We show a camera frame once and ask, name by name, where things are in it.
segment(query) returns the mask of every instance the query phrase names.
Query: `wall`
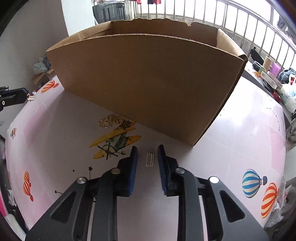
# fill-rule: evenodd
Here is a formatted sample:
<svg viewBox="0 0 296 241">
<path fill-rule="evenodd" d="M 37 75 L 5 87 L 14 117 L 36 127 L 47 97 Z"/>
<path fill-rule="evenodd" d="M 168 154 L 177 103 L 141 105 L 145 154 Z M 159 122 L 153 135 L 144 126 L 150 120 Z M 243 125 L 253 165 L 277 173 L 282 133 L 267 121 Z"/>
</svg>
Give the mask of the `wall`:
<svg viewBox="0 0 296 241">
<path fill-rule="evenodd" d="M 91 0 L 61 0 L 69 36 L 95 25 Z"/>
<path fill-rule="evenodd" d="M 0 86 L 25 87 L 32 92 L 33 65 L 49 47 L 68 36 L 60 0 L 29 0 L 12 18 L 0 37 Z M 7 129 L 23 104 L 4 108 L 0 134 Z"/>
</svg>

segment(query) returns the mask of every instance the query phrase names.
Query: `brown cardboard box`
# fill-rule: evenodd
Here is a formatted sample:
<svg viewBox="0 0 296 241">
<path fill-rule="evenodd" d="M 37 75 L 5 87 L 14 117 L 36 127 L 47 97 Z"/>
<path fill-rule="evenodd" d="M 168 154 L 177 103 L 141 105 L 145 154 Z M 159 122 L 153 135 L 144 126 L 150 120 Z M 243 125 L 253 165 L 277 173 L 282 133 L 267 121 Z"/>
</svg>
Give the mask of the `brown cardboard box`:
<svg viewBox="0 0 296 241">
<path fill-rule="evenodd" d="M 247 62 L 222 30 L 169 19 L 102 23 L 47 55 L 66 90 L 190 145 L 215 119 Z"/>
</svg>

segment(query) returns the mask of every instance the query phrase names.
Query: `blue striped hot air balloon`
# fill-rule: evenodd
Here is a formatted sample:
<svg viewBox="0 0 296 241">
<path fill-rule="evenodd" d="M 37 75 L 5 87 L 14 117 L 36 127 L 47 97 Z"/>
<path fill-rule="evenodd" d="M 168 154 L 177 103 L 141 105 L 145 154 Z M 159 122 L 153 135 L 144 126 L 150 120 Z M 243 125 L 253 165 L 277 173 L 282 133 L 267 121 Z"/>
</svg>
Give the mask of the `blue striped hot air balloon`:
<svg viewBox="0 0 296 241">
<path fill-rule="evenodd" d="M 267 177 L 260 178 L 253 169 L 248 169 L 242 178 L 242 189 L 247 198 L 255 196 L 260 186 L 267 183 Z"/>
</svg>

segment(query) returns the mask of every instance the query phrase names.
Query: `metal screw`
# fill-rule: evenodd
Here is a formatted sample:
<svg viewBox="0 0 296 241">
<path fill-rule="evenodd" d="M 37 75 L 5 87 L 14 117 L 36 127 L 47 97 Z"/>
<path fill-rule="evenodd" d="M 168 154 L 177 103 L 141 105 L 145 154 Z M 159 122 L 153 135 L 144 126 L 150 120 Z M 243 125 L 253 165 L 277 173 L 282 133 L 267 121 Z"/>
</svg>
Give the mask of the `metal screw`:
<svg viewBox="0 0 296 241">
<path fill-rule="evenodd" d="M 211 183 L 218 183 L 219 182 L 219 178 L 218 177 L 210 177 L 210 182 Z"/>
<path fill-rule="evenodd" d="M 114 175 L 117 175 L 117 174 L 120 173 L 120 169 L 119 169 L 119 168 L 113 168 L 113 169 L 111 170 L 111 173 L 114 174 Z"/>
<path fill-rule="evenodd" d="M 175 172 L 178 174 L 183 174 L 185 172 L 185 170 L 181 167 L 178 167 L 178 168 L 176 168 Z"/>
<path fill-rule="evenodd" d="M 87 181 L 87 179 L 85 177 L 80 177 L 80 178 L 77 179 L 77 182 L 79 184 L 84 184 L 84 183 L 86 183 L 86 181 Z"/>
</svg>

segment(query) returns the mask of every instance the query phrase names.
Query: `triangular cutout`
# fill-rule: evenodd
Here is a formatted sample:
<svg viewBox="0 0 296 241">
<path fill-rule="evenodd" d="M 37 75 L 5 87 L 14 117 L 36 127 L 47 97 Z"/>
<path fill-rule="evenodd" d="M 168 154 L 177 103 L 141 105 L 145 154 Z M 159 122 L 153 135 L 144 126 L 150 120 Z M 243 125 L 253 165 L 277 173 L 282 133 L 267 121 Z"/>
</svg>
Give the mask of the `triangular cutout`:
<svg viewBox="0 0 296 241">
<path fill-rule="evenodd" d="M 232 198 L 225 191 L 220 191 L 220 196 L 224 205 L 227 220 L 230 223 L 244 219 L 245 214 L 239 206 L 232 200 Z"/>
<path fill-rule="evenodd" d="M 75 200 L 76 192 L 72 192 L 65 200 L 62 202 L 58 208 L 53 212 L 51 218 L 55 221 L 61 223 L 68 222 L 70 212 Z"/>
</svg>

